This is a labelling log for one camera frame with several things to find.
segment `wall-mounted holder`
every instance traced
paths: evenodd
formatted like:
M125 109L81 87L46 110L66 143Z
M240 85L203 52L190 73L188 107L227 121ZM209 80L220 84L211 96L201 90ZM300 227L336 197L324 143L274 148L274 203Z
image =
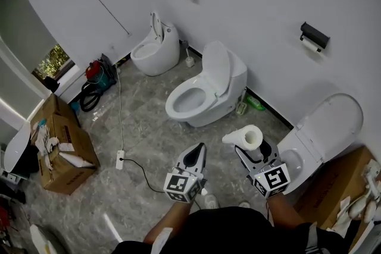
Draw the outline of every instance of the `wall-mounted holder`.
M314 27L310 26L308 23L302 24L300 27L302 31L302 35L300 36L300 40L303 42L308 49L313 52L321 52L321 49L325 49L330 39L328 36L324 35L322 32L316 30Z

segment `marble floor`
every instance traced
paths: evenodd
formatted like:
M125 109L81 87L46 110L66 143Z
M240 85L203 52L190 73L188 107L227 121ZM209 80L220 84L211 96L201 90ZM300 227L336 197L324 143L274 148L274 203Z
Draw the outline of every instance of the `marble floor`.
M201 60L187 68L180 59L177 66L156 77L148 77L128 61L120 69L121 119L123 149L145 169L150 184L160 189L178 154L192 144L207 146L206 189L214 193L221 206L234 206L243 200L263 214L265 200L246 179L240 160L221 138L248 124L255 124L276 143L288 132L269 111L248 107L244 116L234 112L205 127L193 128L169 119L165 102L180 83L202 70ZM71 196L52 193L40 185L34 175L22 187L27 204L13 204L17 220L11 237L15 244L29 253L37 253L29 234L29 223L51 230L67 248L68 253L111 253L117 241L106 225L107 214L123 240L141 241L145 234L168 211L171 202L164 194L151 191L142 170L131 162L124 169L115 168L117 151L121 149L119 123L119 90L113 86L91 112L81 112L79 121L93 141L101 167ZM203 198L197 198L201 207Z

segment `smart toilet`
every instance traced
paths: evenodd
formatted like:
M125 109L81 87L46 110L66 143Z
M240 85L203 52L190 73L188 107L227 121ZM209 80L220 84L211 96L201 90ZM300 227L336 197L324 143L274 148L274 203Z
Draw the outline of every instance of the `smart toilet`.
M151 31L131 51L135 66L148 76L157 76L179 62L180 45L176 28L162 24L156 12L151 13Z
M346 149L357 138L363 121L358 102L344 93L329 96L306 115L277 145L291 178L284 194Z
M172 91L165 110L194 127L210 124L235 109L246 81L246 65L221 42L211 42L202 53L202 72Z

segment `brown cardboard box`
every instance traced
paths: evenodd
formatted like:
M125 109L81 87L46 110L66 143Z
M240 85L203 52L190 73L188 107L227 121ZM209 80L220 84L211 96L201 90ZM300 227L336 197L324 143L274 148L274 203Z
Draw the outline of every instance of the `brown cardboard box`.
M70 195L99 167L99 161L94 152L87 132L79 128L76 123L60 115L52 115L46 125L50 129L50 136L57 137L60 143L71 143L74 151L70 153L82 157L93 163L94 168L77 168L59 155L58 148L49 154L53 170L50 171L45 160L39 153L41 183L44 189L52 192Z
M66 117L78 125L76 115L72 108L54 93L52 93L50 97L47 98L45 103L43 103L41 108L31 120L30 125L34 126L36 122L39 122L44 118L48 119L52 114L58 114L62 117Z
M353 200L364 194L366 183L362 173L371 159L374 158L369 150L361 147L326 164L295 204L300 216L307 222L317 221L322 229L331 228L340 211L340 202L347 196ZM362 222L352 246L365 228Z

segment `power strip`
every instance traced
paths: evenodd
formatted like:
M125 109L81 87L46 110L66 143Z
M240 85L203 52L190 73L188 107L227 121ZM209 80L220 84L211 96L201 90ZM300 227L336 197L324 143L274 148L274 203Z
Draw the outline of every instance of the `power strip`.
M124 159L124 150L118 150L117 165L116 165L117 170L123 169L124 160L121 160L121 159Z

